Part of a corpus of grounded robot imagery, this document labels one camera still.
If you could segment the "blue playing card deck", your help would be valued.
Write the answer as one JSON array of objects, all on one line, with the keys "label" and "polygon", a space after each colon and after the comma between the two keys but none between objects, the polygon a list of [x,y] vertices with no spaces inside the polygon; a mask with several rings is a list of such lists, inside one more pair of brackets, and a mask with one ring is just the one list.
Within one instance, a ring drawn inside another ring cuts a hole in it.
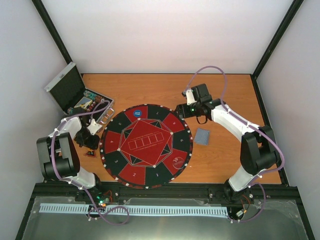
[{"label": "blue playing card deck", "polygon": [[210,131],[207,129],[197,128],[194,142],[199,145],[207,146],[209,144]]}]

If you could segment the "red black triangular token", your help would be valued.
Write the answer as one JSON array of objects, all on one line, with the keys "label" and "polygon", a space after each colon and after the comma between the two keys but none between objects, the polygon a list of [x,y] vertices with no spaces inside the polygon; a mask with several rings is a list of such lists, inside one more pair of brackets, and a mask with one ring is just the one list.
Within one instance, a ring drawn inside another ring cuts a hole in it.
[{"label": "red black triangular token", "polygon": [[97,157],[97,154],[96,154],[96,151],[95,150],[88,150],[84,156],[86,157],[91,157],[91,158],[96,158]]}]

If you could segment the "clear dealer button disc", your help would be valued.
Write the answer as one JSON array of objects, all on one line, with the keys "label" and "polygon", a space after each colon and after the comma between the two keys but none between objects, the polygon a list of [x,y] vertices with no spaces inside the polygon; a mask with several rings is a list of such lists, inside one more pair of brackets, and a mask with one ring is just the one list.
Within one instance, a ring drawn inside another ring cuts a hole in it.
[{"label": "clear dealer button disc", "polygon": [[182,157],[177,156],[172,160],[172,166],[177,170],[183,169],[185,160]]}]

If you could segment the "card box in case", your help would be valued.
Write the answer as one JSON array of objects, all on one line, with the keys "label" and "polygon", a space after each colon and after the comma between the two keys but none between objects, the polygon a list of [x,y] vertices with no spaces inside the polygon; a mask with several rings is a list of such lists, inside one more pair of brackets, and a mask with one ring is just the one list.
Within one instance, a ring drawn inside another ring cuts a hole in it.
[{"label": "card box in case", "polygon": [[88,97],[82,97],[78,103],[74,106],[74,108],[81,108],[83,110],[87,110],[87,108],[92,104],[93,100]]}]

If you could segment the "round red black poker mat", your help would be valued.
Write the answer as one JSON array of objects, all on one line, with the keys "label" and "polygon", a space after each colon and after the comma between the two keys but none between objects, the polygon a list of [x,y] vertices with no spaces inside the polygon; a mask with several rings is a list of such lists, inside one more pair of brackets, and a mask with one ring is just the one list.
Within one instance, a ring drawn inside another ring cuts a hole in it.
[{"label": "round red black poker mat", "polygon": [[[141,117],[133,112],[141,110]],[[161,187],[175,180],[189,165],[193,136],[188,124],[170,108],[141,104],[114,116],[99,144],[103,167],[117,182],[135,189]],[[172,161],[181,157],[184,168]]]}]

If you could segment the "blue small blind button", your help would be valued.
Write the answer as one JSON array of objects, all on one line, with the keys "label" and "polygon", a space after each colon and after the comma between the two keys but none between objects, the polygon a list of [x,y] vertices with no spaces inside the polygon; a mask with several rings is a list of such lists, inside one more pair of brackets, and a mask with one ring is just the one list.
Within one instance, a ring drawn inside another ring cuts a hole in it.
[{"label": "blue small blind button", "polygon": [[133,116],[136,118],[140,118],[142,116],[142,111],[137,109],[133,112]]}]

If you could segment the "black frame rail front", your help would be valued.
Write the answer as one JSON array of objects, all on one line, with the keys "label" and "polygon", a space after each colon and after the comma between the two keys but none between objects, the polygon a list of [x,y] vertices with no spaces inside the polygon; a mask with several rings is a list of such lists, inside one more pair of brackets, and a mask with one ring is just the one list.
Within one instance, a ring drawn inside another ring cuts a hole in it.
[{"label": "black frame rail front", "polygon": [[[242,196],[251,201],[263,199],[263,192],[258,185],[228,197],[224,185],[214,183],[169,183],[158,188],[137,189],[116,182],[103,182],[100,189],[91,188],[89,192],[96,202],[111,196],[112,201],[119,204],[131,198],[195,199],[210,204],[235,204],[240,202]],[[90,201],[83,190],[57,181],[37,183],[31,194],[32,199],[36,197],[74,197],[78,202]]]}]

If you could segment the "aluminium poker chip case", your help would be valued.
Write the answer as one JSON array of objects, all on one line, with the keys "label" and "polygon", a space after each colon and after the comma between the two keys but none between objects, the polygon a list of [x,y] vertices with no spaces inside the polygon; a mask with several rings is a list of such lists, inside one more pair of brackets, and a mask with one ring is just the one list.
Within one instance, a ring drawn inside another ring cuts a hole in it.
[{"label": "aluminium poker chip case", "polygon": [[93,101],[86,112],[91,113],[105,108],[104,111],[93,115],[98,124],[108,123],[114,115],[115,100],[86,87],[74,62],[70,62],[44,87],[44,90],[52,96],[65,114],[73,115],[76,112],[74,106],[84,97],[84,91],[89,90],[103,96],[106,101],[100,103]]}]

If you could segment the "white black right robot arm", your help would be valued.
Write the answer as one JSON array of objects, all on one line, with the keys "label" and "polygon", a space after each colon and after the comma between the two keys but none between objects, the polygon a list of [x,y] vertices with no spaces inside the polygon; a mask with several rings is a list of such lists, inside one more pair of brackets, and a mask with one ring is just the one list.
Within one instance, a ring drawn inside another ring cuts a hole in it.
[{"label": "white black right robot arm", "polygon": [[233,202],[264,174],[283,168],[285,157],[275,142],[271,127],[256,125],[234,112],[221,99],[183,103],[175,111],[182,119],[205,116],[234,135],[240,142],[240,167],[224,184],[225,199]]}]

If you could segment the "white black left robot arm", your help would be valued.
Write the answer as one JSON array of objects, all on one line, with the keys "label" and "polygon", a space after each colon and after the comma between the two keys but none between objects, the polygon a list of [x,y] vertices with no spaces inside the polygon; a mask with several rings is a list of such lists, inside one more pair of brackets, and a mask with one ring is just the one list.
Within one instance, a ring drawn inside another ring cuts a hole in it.
[{"label": "white black left robot arm", "polygon": [[101,180],[92,172],[81,167],[80,158],[74,145],[74,140],[80,147],[96,150],[100,143],[97,135],[102,125],[94,119],[89,126],[78,116],[63,118],[60,125],[45,137],[36,141],[41,173],[45,180],[59,180],[86,190],[86,195],[92,201],[103,198],[104,188]]}]

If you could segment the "poker chip row in case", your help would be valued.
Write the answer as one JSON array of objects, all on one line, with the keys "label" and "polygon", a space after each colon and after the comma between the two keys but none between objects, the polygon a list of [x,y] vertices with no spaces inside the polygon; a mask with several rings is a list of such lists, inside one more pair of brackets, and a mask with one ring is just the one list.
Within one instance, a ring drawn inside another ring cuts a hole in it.
[{"label": "poker chip row in case", "polygon": [[96,102],[96,103],[101,103],[101,102],[106,101],[106,99],[102,95],[99,95],[99,94],[92,92],[92,91],[89,91],[89,90],[85,90],[83,92],[83,96]]}]

